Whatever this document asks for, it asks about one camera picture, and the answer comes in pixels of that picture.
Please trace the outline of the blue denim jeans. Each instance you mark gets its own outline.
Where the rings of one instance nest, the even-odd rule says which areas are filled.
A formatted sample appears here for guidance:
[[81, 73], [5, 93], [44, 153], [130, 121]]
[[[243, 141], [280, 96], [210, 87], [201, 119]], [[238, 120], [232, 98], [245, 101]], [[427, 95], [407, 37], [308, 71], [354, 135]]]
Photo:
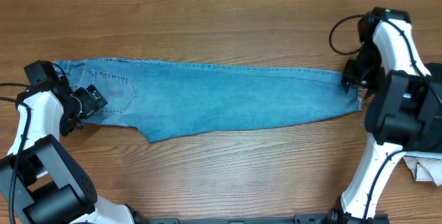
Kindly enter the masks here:
[[336, 71], [104, 57], [56, 61], [73, 89], [106, 99], [93, 124], [133, 127], [149, 142], [213, 131], [285, 127], [358, 111]]

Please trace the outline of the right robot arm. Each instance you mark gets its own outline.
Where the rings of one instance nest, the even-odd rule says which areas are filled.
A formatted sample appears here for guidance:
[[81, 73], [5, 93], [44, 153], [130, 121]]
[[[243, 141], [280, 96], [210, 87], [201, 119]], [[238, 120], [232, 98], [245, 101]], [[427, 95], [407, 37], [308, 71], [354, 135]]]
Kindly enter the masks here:
[[441, 64], [423, 63], [406, 11], [375, 7], [356, 15], [361, 47], [341, 84], [366, 88], [367, 145], [349, 187], [320, 223], [389, 223], [376, 206], [408, 152], [441, 153]]

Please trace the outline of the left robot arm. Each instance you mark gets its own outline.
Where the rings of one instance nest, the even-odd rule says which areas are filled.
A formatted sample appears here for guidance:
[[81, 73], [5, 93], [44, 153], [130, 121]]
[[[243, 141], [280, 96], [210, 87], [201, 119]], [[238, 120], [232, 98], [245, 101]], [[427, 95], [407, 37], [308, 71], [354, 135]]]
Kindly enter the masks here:
[[36, 61], [25, 66], [29, 83], [13, 100], [17, 135], [1, 159], [1, 193], [15, 223], [145, 223], [128, 205], [98, 196], [88, 174], [62, 147], [60, 138], [107, 101], [93, 86], [72, 90], [60, 66]]

